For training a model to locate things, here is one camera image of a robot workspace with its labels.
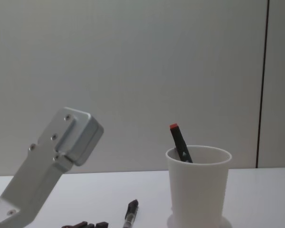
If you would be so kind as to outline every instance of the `pen on table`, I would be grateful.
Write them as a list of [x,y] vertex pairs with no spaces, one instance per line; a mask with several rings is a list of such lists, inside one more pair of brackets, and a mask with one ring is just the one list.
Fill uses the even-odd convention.
[[135,217],[136,217],[137,210],[138,210],[138,201],[133,200],[128,205],[128,210],[124,217],[125,221],[124,221],[123,228],[132,228]]
[[181,130],[179,126],[177,125],[177,123],[170,125],[170,131],[174,139],[175,147],[176,147],[177,153],[179,154],[180,160],[182,162],[193,163],[191,156],[189,154],[187,145],[185,143],[184,138],[181,135]]

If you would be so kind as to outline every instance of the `gray wall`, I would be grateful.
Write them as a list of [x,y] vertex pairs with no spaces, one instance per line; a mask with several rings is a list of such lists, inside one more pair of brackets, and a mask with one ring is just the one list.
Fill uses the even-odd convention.
[[174,122],[254,167],[265,23],[265,0],[0,0],[0,175],[63,106],[105,129],[74,172],[166,169]]
[[285,167],[285,0],[270,1],[259,166]]

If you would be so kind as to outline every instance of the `white table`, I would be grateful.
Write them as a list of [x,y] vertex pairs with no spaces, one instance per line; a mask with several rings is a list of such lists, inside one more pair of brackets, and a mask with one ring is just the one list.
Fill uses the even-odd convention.
[[[10,180],[0,177],[0,194]],[[63,175],[27,227],[107,221],[121,228],[133,199],[140,205],[133,228],[173,228],[167,171]],[[230,170],[223,216],[233,228],[285,228],[285,168]]]

